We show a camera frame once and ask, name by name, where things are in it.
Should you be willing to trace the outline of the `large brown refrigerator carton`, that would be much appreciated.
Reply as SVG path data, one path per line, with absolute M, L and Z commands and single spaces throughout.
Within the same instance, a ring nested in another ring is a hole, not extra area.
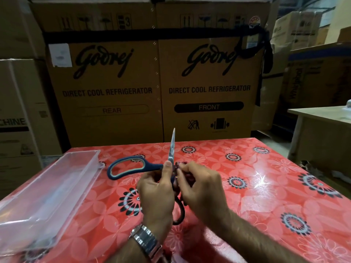
M 274 0 L 156 4 L 164 141 L 247 138 L 260 75 L 271 68 Z
M 30 0 L 72 147 L 163 142 L 156 9 L 151 0 Z M 49 44 L 68 43 L 71 68 Z

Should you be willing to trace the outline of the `plain brown cardboard carton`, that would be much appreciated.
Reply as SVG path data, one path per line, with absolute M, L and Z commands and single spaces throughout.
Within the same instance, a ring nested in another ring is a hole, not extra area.
M 0 0 L 0 59 L 43 59 L 45 43 L 29 0 Z

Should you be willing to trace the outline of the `person's left hand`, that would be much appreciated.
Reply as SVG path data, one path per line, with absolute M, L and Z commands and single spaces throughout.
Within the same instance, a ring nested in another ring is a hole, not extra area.
M 137 190 L 143 211 L 143 225 L 156 239 L 168 235 L 173 225 L 175 196 L 172 186 L 164 185 L 164 167 L 161 171 L 146 172 L 139 179 Z

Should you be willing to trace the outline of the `silver metal wristwatch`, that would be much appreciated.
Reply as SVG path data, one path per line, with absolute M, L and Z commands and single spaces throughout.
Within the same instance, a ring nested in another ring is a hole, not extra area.
M 164 255 L 164 249 L 162 244 L 152 234 L 151 230 L 142 223 L 137 225 L 130 233 L 128 239 L 135 240 L 141 248 L 144 255 L 152 263 L 158 263 L 158 261 Z

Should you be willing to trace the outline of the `red floral tablecloth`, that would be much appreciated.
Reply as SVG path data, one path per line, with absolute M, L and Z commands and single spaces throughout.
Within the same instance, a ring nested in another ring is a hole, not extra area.
M 107 167 L 139 155 L 167 160 L 169 143 L 93 146 L 106 168 L 59 243 L 50 250 L 0 257 L 0 263 L 103 263 L 143 217 L 140 174 L 111 181 Z M 313 263 L 351 263 L 351 200 L 255 138 L 176 142 L 175 161 L 194 161 L 222 177 L 228 206 L 241 218 Z

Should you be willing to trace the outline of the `blue-handled scissors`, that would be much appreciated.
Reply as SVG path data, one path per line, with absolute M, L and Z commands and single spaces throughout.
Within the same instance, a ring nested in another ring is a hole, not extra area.
M 172 188 L 175 192 L 175 203 L 178 205 L 180 214 L 177 219 L 173 219 L 173 225 L 180 225 L 185 219 L 185 208 L 182 201 L 179 199 L 179 189 L 175 187 L 175 181 L 177 176 L 178 163 L 174 160 L 175 154 L 175 131 L 173 129 L 172 138 L 169 146 L 168 160 L 172 163 L 173 171 L 171 176 Z M 145 156 L 133 155 L 127 156 L 121 159 L 117 159 L 108 166 L 107 176 L 110 180 L 116 181 L 124 178 L 128 175 L 134 175 L 143 172 L 150 171 L 161 171 L 163 164 L 151 163 L 147 161 Z M 121 212 L 124 212 L 127 216 L 142 213 L 142 207 L 140 206 L 140 197 L 137 193 L 136 188 L 127 190 L 121 197 L 119 206 Z

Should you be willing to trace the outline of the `white appliance carton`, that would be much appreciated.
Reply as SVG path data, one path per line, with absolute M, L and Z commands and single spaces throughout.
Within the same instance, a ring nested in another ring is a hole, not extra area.
M 275 22 L 271 45 L 274 53 L 324 45 L 329 25 L 320 26 L 321 12 L 291 12 Z

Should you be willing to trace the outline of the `blue and brown carton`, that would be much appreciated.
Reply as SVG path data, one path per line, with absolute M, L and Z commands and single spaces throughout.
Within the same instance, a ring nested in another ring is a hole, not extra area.
M 351 99 L 351 42 L 292 50 L 279 101 L 283 109 L 344 106 Z

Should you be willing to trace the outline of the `white paper label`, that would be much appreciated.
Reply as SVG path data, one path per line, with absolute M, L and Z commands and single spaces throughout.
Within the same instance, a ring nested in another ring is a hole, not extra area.
M 53 67 L 73 67 L 68 43 L 48 44 L 48 48 Z

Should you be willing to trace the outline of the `clear plastic tray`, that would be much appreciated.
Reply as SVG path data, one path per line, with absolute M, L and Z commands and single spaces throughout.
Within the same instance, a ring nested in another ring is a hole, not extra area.
M 0 257 L 51 249 L 59 242 L 104 167 L 99 154 L 65 153 L 0 202 Z

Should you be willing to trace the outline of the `person's right hand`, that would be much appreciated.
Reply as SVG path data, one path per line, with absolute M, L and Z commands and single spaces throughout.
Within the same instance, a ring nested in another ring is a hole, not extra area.
M 195 177 L 192 187 L 187 184 L 184 174 Z M 179 163 L 177 181 L 182 199 L 207 227 L 220 224 L 230 214 L 218 172 L 195 162 Z

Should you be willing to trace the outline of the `light wooden table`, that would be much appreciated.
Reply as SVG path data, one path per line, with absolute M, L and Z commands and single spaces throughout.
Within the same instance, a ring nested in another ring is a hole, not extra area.
M 297 115 L 288 159 L 351 177 L 351 109 L 343 106 L 289 109 Z

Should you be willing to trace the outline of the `person's right forearm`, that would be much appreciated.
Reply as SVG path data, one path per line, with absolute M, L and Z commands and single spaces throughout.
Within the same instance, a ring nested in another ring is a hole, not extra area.
M 309 263 L 228 208 L 205 209 L 198 218 L 247 263 Z

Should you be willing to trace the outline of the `person's left forearm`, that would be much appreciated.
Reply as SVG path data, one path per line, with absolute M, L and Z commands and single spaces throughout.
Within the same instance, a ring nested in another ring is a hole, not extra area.
M 105 263 L 161 263 L 162 248 L 166 235 L 160 239 L 133 237 Z

